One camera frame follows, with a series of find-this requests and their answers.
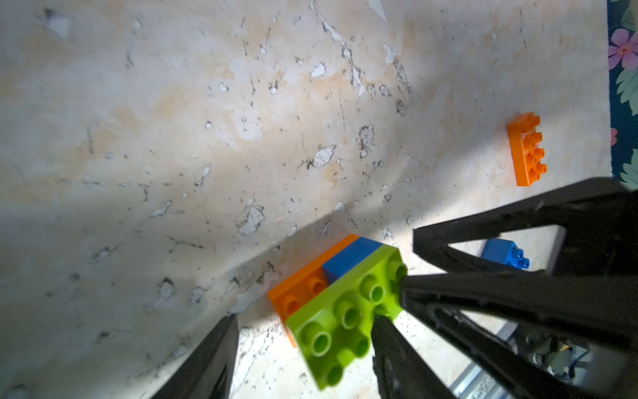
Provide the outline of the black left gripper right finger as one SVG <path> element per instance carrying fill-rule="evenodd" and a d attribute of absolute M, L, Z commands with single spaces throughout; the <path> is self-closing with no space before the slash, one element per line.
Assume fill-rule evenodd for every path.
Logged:
<path fill-rule="evenodd" d="M 455 399 L 391 319 L 375 316 L 371 337 L 373 369 L 382 398 Z"/>

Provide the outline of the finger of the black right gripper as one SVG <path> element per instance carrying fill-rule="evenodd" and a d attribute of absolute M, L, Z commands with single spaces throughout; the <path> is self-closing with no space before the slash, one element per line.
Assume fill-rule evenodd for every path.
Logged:
<path fill-rule="evenodd" d="M 400 303 L 494 377 L 516 398 L 635 398 L 637 278 L 520 274 L 404 277 Z M 533 366 L 463 315 L 508 319 L 602 348 L 581 387 Z"/>
<path fill-rule="evenodd" d="M 609 177 L 590 178 L 483 213 L 413 231 L 413 251 L 448 273 L 515 269 L 454 249 L 458 242 L 558 225 L 565 230 L 552 274 L 636 274 L 637 193 Z"/>

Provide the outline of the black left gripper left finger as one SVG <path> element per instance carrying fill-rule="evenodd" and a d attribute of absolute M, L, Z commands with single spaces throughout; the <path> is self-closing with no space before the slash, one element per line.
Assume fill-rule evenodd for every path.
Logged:
<path fill-rule="evenodd" d="M 237 316 L 219 320 L 153 399 L 226 399 L 230 396 L 239 347 Z"/>

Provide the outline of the green lego brick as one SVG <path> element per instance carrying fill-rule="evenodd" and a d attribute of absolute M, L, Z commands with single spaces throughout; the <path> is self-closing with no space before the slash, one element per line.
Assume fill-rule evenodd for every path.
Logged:
<path fill-rule="evenodd" d="M 395 320 L 402 312 L 399 285 L 407 274 L 400 250 L 383 244 L 287 319 L 319 390 L 337 386 L 368 354 L 375 316 Z"/>

